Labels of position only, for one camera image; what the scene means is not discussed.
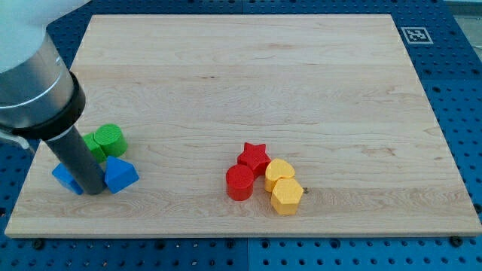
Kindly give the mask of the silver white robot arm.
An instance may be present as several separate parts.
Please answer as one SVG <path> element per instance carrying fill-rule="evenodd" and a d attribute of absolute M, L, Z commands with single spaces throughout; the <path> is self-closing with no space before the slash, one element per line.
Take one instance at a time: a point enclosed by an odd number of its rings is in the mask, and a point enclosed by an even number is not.
<path fill-rule="evenodd" d="M 47 33 L 89 0 L 1 1 L 1 140 L 57 139 L 81 116 L 85 95 Z"/>

